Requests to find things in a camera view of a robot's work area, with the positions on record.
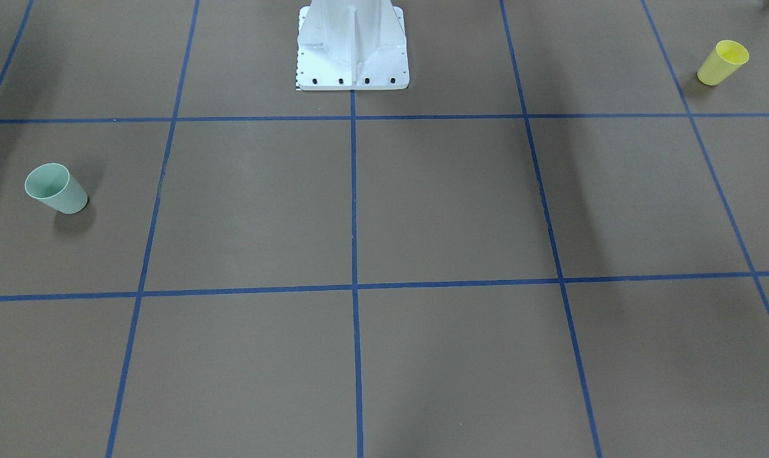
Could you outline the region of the green plastic cup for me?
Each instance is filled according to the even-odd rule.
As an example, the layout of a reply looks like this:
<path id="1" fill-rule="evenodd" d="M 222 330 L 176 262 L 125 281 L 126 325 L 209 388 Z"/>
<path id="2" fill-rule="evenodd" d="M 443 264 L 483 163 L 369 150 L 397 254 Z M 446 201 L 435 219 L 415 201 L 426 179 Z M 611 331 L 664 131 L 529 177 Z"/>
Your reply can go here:
<path id="1" fill-rule="evenodd" d="M 61 214 L 76 214 L 90 197 L 69 169 L 59 163 L 39 165 L 27 175 L 24 189 L 32 199 Z"/>

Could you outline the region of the yellow plastic cup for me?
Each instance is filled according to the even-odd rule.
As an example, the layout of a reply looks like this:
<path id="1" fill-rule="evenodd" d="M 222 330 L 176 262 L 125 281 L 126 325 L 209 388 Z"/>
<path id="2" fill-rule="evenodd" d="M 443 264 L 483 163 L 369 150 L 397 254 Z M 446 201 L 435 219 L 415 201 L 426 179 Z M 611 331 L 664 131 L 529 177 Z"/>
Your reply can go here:
<path id="1" fill-rule="evenodd" d="M 706 86 L 718 86 L 745 65 L 749 58 L 748 49 L 738 41 L 721 40 L 699 67 L 696 76 Z"/>

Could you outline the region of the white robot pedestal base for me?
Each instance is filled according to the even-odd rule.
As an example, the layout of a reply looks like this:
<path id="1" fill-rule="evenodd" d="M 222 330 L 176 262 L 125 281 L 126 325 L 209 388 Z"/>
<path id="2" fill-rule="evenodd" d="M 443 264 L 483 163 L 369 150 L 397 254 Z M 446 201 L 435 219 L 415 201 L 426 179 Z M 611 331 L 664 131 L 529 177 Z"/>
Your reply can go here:
<path id="1" fill-rule="evenodd" d="M 302 91 L 410 86 L 402 8 L 390 1 L 312 1 L 299 10 L 295 87 Z"/>

